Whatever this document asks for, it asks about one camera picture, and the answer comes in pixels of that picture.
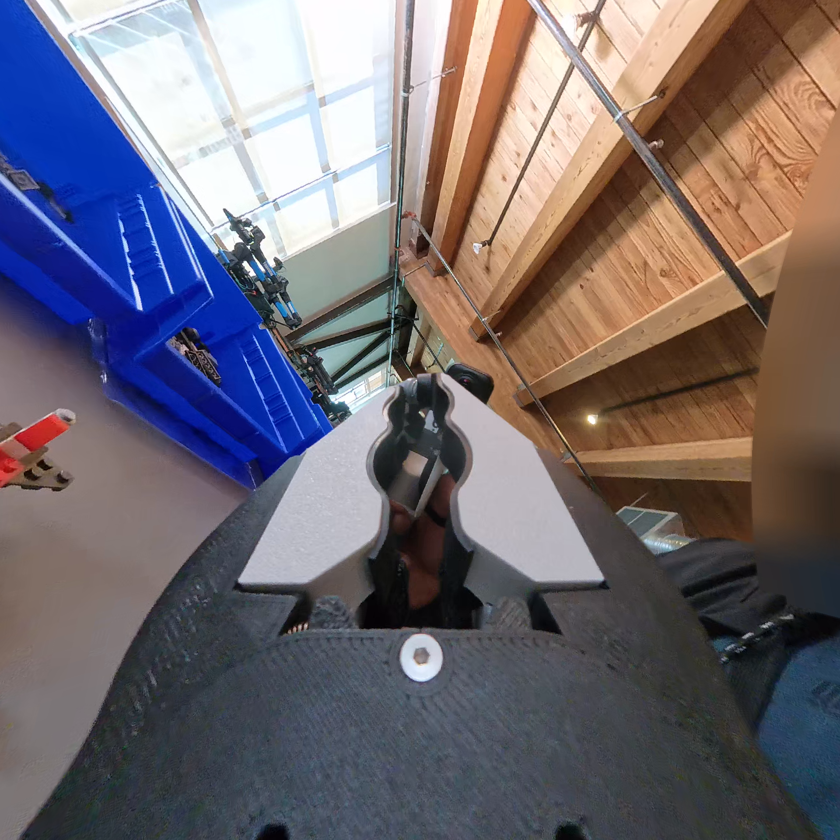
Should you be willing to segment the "metal ceiling pipe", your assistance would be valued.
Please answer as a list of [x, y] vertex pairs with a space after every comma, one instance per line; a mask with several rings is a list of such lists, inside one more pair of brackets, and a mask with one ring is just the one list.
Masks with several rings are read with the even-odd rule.
[[632, 121], [628, 118], [628, 115], [633, 109], [621, 108], [612, 93], [604, 87], [601, 79], [595, 74], [581, 51], [574, 46], [574, 42], [567, 36], [562, 25], [550, 12], [546, 3], [542, 1], [530, 2], [530, 5], [558, 42], [564, 54], [569, 58], [571, 65], [581, 73], [605, 110], [612, 116], [614, 124], [622, 131], [624, 137], [626, 137], [633, 148], [633, 151], [645, 164], [659, 188], [676, 207], [679, 214], [705, 246], [724, 274], [730, 279], [735, 288], [737, 288], [754, 317], [761, 323], [764, 329], [767, 329], [769, 326], [768, 309], [764, 306], [760, 296], [743, 275], [740, 268], [737, 267], [737, 264], [711, 232], [708, 225], [690, 204], [686, 195], [679, 189], [676, 182], [655, 157], [650, 143], [635, 129]]

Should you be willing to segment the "sparse toy brick group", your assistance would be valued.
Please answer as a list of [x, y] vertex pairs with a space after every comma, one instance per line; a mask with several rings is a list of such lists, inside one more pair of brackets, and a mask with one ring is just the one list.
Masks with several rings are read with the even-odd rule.
[[36, 180], [26, 169], [16, 166], [3, 152], [1, 172], [20, 192], [39, 194], [54, 215], [67, 224], [74, 224], [73, 213], [62, 205], [52, 187], [47, 182]]

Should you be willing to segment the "blue plastic storage bin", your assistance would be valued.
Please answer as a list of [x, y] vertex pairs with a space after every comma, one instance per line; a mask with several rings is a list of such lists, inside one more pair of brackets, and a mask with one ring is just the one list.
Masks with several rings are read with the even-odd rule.
[[1, 20], [2, 152], [75, 219], [2, 174], [2, 277], [70, 323], [193, 328], [214, 305], [207, 248], [29, 5]]
[[129, 344], [121, 325], [92, 318], [87, 331], [102, 388], [112, 401], [252, 490], [330, 426], [267, 330], [258, 322], [222, 335], [231, 318], [195, 312], [194, 329], [216, 361], [220, 384], [195, 367], [162, 332]]

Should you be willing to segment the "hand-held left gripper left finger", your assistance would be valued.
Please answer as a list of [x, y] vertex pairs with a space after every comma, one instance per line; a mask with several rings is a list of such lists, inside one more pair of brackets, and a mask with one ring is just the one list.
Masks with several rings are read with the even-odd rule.
[[414, 380], [389, 386], [307, 450], [239, 574], [241, 590], [334, 595], [358, 611], [375, 588], [369, 559], [390, 527], [414, 396]]

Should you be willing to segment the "metal air duct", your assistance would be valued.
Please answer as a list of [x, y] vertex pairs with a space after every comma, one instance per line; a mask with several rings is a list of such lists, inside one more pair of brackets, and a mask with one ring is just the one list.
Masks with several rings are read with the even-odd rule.
[[624, 506], [616, 515], [654, 555], [676, 551], [692, 542], [675, 511]]

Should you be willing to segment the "grey desk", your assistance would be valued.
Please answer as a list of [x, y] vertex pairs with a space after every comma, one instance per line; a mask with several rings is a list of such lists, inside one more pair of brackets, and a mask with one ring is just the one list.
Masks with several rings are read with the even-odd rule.
[[2, 421], [63, 407], [60, 492], [2, 490], [1, 837], [77, 754], [135, 634], [246, 488], [109, 400], [83, 330], [2, 278]]

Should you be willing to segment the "red white toy brick plane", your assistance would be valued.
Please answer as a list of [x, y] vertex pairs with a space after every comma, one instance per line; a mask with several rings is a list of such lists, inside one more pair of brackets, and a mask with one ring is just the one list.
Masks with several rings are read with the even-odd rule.
[[59, 408], [23, 427], [17, 423], [1, 426], [1, 488], [51, 490], [68, 488], [73, 476], [47, 456], [48, 447], [77, 421], [69, 409]]

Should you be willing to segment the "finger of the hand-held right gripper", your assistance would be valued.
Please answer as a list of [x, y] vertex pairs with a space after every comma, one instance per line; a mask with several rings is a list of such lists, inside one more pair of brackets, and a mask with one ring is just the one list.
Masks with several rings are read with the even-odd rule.
[[436, 447], [436, 377], [405, 380], [401, 383], [401, 393], [404, 400], [401, 439], [409, 447]]

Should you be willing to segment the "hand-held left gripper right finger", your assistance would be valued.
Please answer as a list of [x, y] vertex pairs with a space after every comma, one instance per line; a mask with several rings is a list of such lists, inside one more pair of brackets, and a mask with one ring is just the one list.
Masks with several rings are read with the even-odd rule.
[[606, 578], [536, 446], [452, 377], [434, 378], [446, 509], [435, 627], [471, 627], [478, 602], [599, 589]]

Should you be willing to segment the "person's right hand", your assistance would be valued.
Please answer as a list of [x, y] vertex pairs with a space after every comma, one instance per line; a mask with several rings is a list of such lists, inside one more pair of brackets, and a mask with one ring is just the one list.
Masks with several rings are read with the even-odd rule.
[[391, 531], [402, 539], [400, 555], [408, 571], [407, 596], [412, 610], [430, 605], [440, 593], [439, 569], [454, 488], [455, 479], [449, 473], [443, 474], [417, 518], [390, 500]]

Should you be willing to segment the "person's clothed body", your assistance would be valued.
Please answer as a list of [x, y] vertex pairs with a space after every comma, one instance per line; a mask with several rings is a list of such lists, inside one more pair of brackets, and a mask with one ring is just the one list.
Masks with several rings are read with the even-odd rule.
[[838, 618], [761, 585], [752, 545], [655, 550], [698, 617], [761, 750], [821, 838], [839, 838]]

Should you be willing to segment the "dense toy brick pile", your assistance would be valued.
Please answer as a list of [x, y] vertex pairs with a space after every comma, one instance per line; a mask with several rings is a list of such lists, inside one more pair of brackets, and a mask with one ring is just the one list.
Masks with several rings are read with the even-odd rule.
[[174, 352], [196, 367], [216, 387], [222, 385], [217, 361], [196, 329], [184, 327], [169, 340], [168, 344]]

